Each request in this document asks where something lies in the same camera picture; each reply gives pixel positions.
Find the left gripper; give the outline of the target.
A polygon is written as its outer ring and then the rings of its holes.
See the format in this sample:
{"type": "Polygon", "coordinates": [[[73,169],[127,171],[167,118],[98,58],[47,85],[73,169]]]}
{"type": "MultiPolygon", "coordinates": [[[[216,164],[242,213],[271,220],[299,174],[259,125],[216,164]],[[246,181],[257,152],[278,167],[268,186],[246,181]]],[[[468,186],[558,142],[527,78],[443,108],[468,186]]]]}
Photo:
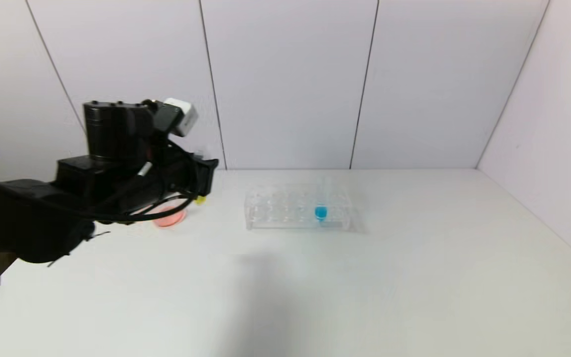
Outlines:
{"type": "Polygon", "coordinates": [[[170,145],[170,166],[168,183],[173,189],[183,193],[195,194],[195,200],[204,200],[211,193],[215,170],[219,160],[205,160],[195,152],[187,152],[179,145],[170,145]]]}

